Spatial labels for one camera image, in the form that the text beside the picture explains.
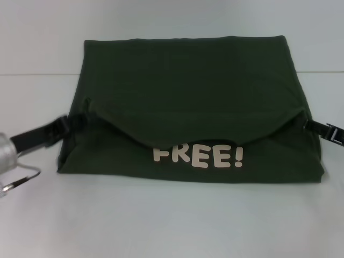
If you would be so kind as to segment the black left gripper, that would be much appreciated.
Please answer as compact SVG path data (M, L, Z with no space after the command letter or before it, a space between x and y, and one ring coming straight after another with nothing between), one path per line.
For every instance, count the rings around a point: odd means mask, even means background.
M87 125L87 118L83 114L62 116L47 126L15 135L10 138L17 153L29 152L37 148L54 145L60 140L68 138Z

